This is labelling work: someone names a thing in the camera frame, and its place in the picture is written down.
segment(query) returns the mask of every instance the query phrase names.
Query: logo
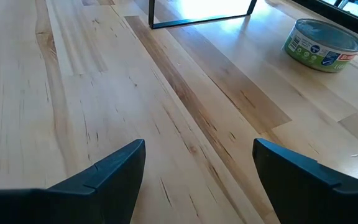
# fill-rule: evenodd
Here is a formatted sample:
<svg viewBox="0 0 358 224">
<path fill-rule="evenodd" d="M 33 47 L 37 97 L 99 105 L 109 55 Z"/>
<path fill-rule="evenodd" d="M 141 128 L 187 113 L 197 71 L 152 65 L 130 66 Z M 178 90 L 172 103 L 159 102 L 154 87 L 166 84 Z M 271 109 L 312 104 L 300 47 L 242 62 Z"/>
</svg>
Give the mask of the logo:
<svg viewBox="0 0 358 224">
<path fill-rule="evenodd" d="M 356 55 L 341 55 L 338 60 L 352 60 Z"/>
<path fill-rule="evenodd" d="M 310 51 L 312 53 L 317 53 L 317 52 L 320 51 L 320 47 L 318 45 L 313 45 L 313 46 L 310 47 Z"/>
<path fill-rule="evenodd" d="M 321 64 L 324 65 L 324 66 L 332 65 L 339 56 L 340 56 L 339 53 L 328 52 L 328 54 L 323 59 Z"/>
</svg>

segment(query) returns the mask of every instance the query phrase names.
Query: tin can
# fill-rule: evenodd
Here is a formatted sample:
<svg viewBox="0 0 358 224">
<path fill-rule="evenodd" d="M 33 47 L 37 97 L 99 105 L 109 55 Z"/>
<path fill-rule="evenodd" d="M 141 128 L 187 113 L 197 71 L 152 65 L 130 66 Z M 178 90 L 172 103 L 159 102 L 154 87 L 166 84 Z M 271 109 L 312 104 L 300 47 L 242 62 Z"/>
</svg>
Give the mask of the tin can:
<svg viewBox="0 0 358 224">
<path fill-rule="evenodd" d="M 306 66 L 340 72 L 358 53 L 358 38 L 327 22 L 298 19 L 284 48 Z"/>
</svg>

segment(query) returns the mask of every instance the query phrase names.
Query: wooden table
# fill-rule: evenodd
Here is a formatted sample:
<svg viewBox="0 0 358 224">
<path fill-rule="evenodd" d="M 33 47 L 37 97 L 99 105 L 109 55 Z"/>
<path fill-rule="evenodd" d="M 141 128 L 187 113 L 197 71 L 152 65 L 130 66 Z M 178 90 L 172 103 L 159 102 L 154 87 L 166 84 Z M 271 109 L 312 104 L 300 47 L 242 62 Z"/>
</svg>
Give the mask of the wooden table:
<svg viewBox="0 0 358 224">
<path fill-rule="evenodd" d="M 147 0 L 0 0 L 0 189 L 49 187 L 136 138 L 133 223 L 278 223 L 254 138 L 358 178 L 358 56 L 329 74 L 281 49 L 297 18 L 323 18 L 271 0 L 150 31 L 145 12 Z M 194 13 L 156 2 L 160 21 Z"/>
</svg>

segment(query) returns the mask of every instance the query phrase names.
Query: metal frame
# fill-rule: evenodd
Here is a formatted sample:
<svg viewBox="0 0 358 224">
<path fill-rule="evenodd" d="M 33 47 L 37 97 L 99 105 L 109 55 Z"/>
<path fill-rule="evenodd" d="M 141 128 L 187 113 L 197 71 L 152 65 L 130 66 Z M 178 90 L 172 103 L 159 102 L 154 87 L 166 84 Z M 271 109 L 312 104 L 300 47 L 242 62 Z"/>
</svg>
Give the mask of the metal frame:
<svg viewBox="0 0 358 224">
<path fill-rule="evenodd" d="M 292 0 L 308 9 L 317 12 L 325 18 L 334 21 L 356 33 L 358 33 L 358 17 L 336 6 L 317 0 Z"/>
<path fill-rule="evenodd" d="M 188 24 L 197 24 L 200 22 L 211 22 L 211 21 L 218 21 L 223 19 L 234 19 L 243 16 L 249 16 L 254 11 L 254 7 L 257 0 L 251 0 L 247 14 L 241 15 L 220 15 L 220 16 L 211 16 L 211 17 L 204 17 L 200 19 L 180 19 L 177 21 L 169 21 L 169 22 L 160 22 L 155 24 L 154 23 L 154 10 L 155 10 L 155 0 L 149 0 L 149 26 L 151 29 L 159 29 L 159 28 L 166 28 L 166 27 L 174 27 L 174 26 L 182 26 Z"/>
</svg>

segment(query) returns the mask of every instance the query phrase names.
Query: can label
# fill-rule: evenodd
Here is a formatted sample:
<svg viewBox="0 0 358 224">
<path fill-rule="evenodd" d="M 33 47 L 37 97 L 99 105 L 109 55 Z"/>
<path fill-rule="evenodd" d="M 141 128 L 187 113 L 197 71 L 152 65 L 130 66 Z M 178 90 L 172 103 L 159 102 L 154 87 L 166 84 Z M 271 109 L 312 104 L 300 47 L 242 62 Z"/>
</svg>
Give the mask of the can label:
<svg viewBox="0 0 358 224">
<path fill-rule="evenodd" d="M 303 35 L 294 27 L 285 42 L 285 50 L 297 61 L 324 72 L 339 72 L 354 54 L 323 46 Z"/>
</svg>

